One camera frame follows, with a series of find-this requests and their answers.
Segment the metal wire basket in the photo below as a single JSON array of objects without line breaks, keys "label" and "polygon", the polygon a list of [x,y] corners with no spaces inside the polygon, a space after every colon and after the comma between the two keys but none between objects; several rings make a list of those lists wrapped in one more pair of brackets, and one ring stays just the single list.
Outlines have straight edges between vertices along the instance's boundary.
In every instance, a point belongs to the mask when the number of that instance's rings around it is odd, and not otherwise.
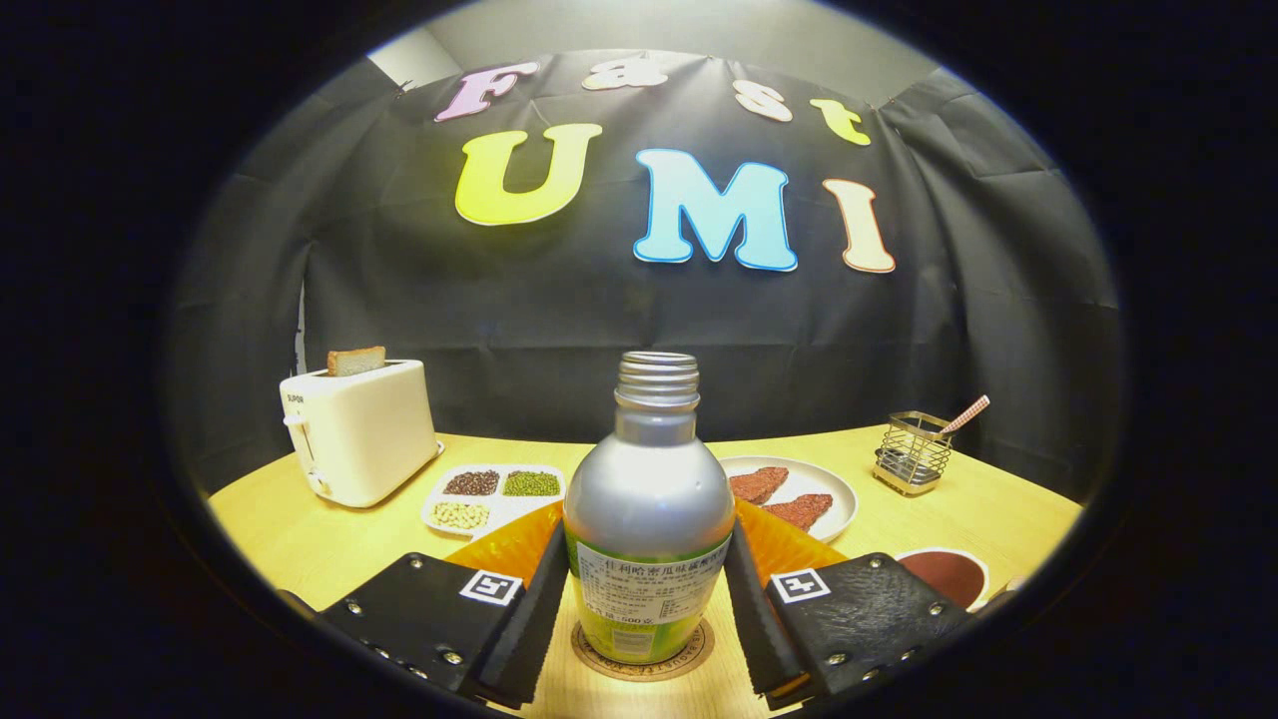
[{"label": "metal wire basket", "polygon": [[923,412],[888,415],[883,446],[874,452],[874,476],[906,496],[937,488],[950,462],[950,441],[955,433],[942,433],[947,421]]}]

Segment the toaster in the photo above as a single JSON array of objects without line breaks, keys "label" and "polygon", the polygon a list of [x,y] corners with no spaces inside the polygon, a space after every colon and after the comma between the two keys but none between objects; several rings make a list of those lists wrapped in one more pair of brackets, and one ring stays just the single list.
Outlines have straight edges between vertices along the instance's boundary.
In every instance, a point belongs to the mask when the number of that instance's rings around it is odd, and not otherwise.
[{"label": "toaster", "polygon": [[280,400],[307,484],[337,504],[377,504],[443,451],[417,359],[344,378],[289,378]]}]

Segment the toast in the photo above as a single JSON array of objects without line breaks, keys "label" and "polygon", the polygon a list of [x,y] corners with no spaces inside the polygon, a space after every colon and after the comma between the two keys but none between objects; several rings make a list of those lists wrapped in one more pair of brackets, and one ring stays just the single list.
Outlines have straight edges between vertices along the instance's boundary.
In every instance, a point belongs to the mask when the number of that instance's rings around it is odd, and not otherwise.
[{"label": "toast", "polygon": [[833,504],[835,498],[828,494],[801,494],[794,502],[769,504],[764,510],[806,533]]},{"label": "toast", "polygon": [[732,494],[754,506],[762,506],[772,493],[777,492],[790,476],[785,467],[763,467],[749,475],[737,475],[728,480]]},{"label": "toast", "polygon": [[348,351],[328,351],[328,377],[349,378],[386,367],[386,347],[366,346]]}]

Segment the green bean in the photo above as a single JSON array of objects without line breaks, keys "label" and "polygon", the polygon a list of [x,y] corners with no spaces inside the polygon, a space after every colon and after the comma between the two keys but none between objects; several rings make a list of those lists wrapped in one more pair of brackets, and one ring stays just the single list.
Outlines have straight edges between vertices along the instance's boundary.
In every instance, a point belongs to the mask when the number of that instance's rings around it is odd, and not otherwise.
[{"label": "green bean", "polygon": [[550,473],[511,473],[501,494],[506,497],[555,497],[560,493],[558,478]]}]

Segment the green label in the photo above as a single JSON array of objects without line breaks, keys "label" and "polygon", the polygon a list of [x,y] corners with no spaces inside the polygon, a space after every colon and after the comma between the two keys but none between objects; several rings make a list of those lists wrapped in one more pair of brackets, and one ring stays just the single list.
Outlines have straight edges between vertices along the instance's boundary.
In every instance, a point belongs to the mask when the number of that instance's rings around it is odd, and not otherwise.
[{"label": "green label", "polygon": [[679,654],[709,603],[730,539],[675,561],[653,562],[601,552],[569,533],[573,587],[590,646],[627,664]]}]

